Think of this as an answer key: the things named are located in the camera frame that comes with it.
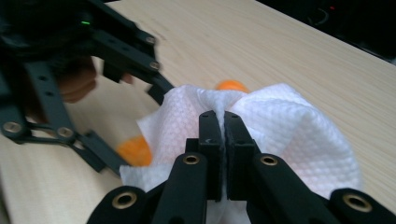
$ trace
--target white tissue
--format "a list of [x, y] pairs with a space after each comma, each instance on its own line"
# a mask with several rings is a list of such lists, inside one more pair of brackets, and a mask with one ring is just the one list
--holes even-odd
[[[167, 179], [187, 138], [198, 138], [198, 117], [214, 110], [220, 127], [224, 111], [239, 115], [260, 150], [283, 158], [315, 193], [361, 188], [361, 174], [345, 137], [319, 110], [286, 84], [252, 93], [174, 88], [163, 105], [138, 121], [153, 154], [149, 167], [120, 169], [124, 185], [153, 189]], [[206, 223], [248, 223], [244, 203], [210, 202]]]

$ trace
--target orange object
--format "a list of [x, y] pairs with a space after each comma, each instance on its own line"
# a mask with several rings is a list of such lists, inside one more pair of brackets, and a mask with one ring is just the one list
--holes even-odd
[[151, 151], [143, 135], [138, 135], [123, 142], [117, 148], [117, 152], [132, 166], [148, 166], [151, 164]]
[[224, 80], [219, 83], [219, 85], [216, 87], [216, 90], [218, 91], [225, 91], [225, 90], [231, 90], [231, 91], [244, 91], [248, 92], [248, 88], [245, 87], [244, 84], [242, 84], [239, 81], [236, 80]]

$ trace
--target light wood surface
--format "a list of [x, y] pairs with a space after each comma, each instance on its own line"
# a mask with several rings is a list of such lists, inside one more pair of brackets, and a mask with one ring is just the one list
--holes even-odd
[[[364, 191], [396, 212], [396, 66], [253, 0], [123, 0], [110, 4], [158, 39], [162, 73], [175, 86], [213, 89], [224, 79], [251, 91], [285, 82], [329, 116], [349, 140]], [[146, 84], [102, 77], [69, 105], [78, 130], [112, 147], [139, 134], [136, 119], [158, 106]], [[66, 147], [17, 146], [0, 137], [0, 172], [13, 223], [84, 223], [120, 185]]]

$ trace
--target dark background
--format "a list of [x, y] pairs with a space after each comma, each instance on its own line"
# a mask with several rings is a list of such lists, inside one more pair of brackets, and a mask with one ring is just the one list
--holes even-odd
[[390, 63], [396, 59], [396, 0], [258, 0]]

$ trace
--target white cloth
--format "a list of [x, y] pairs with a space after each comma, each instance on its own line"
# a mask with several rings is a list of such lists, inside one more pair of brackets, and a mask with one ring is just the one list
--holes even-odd
[[[345, 137], [296, 90], [277, 84], [252, 93], [174, 88], [163, 105], [138, 121], [153, 153], [149, 167], [120, 169], [124, 185], [148, 191], [167, 179], [186, 138], [198, 138], [198, 117], [214, 110], [220, 128], [224, 111], [239, 115], [260, 150], [283, 158], [315, 193], [361, 188], [361, 174]], [[209, 203], [206, 223], [248, 223], [244, 203]]]

